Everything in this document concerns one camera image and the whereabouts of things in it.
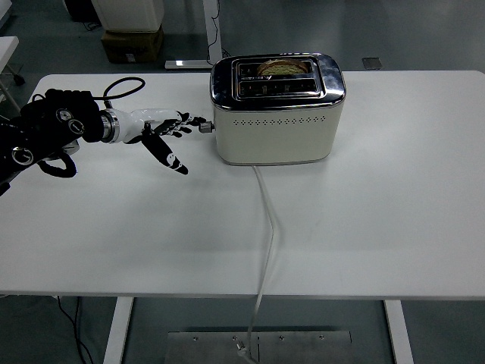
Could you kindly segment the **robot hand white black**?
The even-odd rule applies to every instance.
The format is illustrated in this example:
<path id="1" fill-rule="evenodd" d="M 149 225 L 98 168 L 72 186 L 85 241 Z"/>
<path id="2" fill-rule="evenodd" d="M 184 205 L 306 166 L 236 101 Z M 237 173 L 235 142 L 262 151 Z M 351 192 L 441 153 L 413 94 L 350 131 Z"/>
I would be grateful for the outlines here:
<path id="1" fill-rule="evenodd" d="M 106 136 L 109 143 L 141 143 L 163 166 L 184 175 L 188 174 L 188 168 L 162 137 L 180 138 L 190 133 L 192 127 L 197 127 L 201 133 L 214 129 L 214 124 L 203 117 L 173 109 L 148 108 L 130 113 L 109 109 L 108 119 L 111 122 L 111 131 Z"/>

